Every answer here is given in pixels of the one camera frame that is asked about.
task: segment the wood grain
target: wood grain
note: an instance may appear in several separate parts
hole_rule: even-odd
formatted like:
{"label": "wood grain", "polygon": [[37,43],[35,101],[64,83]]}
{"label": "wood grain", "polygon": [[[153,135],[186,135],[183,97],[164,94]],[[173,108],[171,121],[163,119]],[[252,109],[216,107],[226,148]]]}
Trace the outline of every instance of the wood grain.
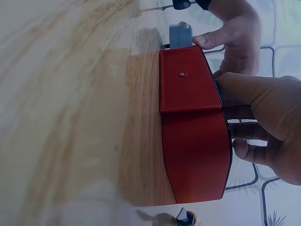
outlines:
{"label": "wood grain", "polygon": [[130,225],[131,208],[174,203],[160,5],[24,2],[20,19],[23,1],[0,3],[0,225]]}

